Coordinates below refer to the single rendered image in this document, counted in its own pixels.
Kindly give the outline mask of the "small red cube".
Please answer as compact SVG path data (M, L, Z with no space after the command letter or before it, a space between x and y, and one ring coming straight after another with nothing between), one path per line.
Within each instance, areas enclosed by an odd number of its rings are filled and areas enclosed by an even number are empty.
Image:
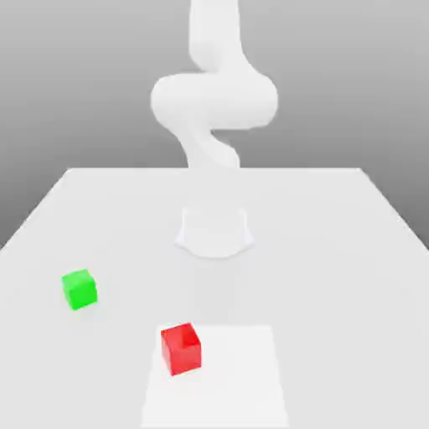
M162 330L161 347L171 376L201 367L201 342L191 323Z

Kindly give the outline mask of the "small green cube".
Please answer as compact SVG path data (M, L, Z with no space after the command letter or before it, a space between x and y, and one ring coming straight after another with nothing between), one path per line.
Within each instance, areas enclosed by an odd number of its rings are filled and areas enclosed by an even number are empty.
M96 282L87 269L62 276L65 299L72 310L78 310L98 301Z

